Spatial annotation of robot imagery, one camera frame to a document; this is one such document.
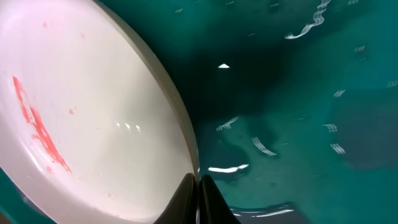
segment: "red sauce smear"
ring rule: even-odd
[[[12,77],[12,79],[14,80],[15,91],[19,100],[19,106],[22,110],[22,115],[24,115],[26,122],[31,124],[36,130],[36,134],[32,135],[32,139],[38,139],[42,143],[43,148],[51,157],[53,162],[58,162],[61,166],[63,166],[63,168],[65,168],[67,172],[72,173],[65,160],[59,154],[55,144],[51,140],[51,137],[42,122],[39,112],[29,105],[29,99],[24,88],[22,87],[22,84],[17,77]]]

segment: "black object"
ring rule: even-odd
[[[197,187],[193,174],[186,174],[155,224],[308,224],[292,202],[266,208],[228,207],[210,175],[199,186],[200,221],[196,221]]]
[[[201,224],[240,224],[209,175],[204,175],[200,181],[199,211]]]
[[[166,209],[154,224],[194,224],[197,204],[195,177],[193,174],[185,174]]]

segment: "teal water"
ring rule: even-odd
[[[37,213],[25,203],[17,187],[2,169],[0,169],[0,183],[0,215],[3,215],[8,221],[13,224],[55,223],[49,217]]]
[[[322,24],[290,40],[321,1],[103,2],[169,72],[201,173],[230,206],[294,202],[314,224],[398,223],[398,2],[331,0]]]

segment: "plate surface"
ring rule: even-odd
[[[197,169],[174,84],[118,24],[91,1],[0,1],[0,166],[59,223],[151,223]]]

